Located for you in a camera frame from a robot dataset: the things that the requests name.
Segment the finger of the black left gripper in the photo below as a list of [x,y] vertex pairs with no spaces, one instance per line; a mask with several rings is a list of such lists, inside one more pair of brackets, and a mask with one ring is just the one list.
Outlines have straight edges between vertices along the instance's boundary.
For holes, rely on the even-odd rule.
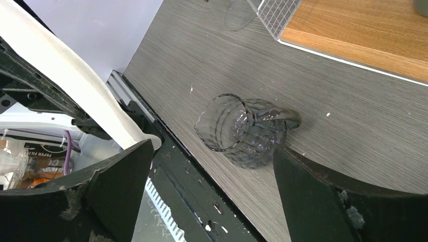
[[12,101],[30,111],[66,114],[71,124],[104,140],[111,137],[57,84],[25,61],[1,39],[1,108]]

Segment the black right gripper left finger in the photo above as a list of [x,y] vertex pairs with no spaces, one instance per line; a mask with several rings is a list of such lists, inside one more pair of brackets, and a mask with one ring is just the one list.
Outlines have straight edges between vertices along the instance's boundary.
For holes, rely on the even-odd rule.
[[1,241],[131,241],[150,140],[32,189],[1,191]]

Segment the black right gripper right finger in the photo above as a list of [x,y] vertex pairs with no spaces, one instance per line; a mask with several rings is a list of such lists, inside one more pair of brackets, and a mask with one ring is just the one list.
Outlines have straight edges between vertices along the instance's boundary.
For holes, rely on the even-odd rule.
[[292,241],[427,241],[427,195],[375,186],[290,148],[273,167]]

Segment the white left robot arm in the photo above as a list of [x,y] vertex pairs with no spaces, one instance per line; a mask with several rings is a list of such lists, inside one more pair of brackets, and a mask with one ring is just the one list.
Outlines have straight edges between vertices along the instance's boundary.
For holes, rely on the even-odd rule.
[[5,128],[80,130],[109,140],[104,131],[59,85],[38,71],[1,40],[1,98],[16,101],[28,109],[9,114]]

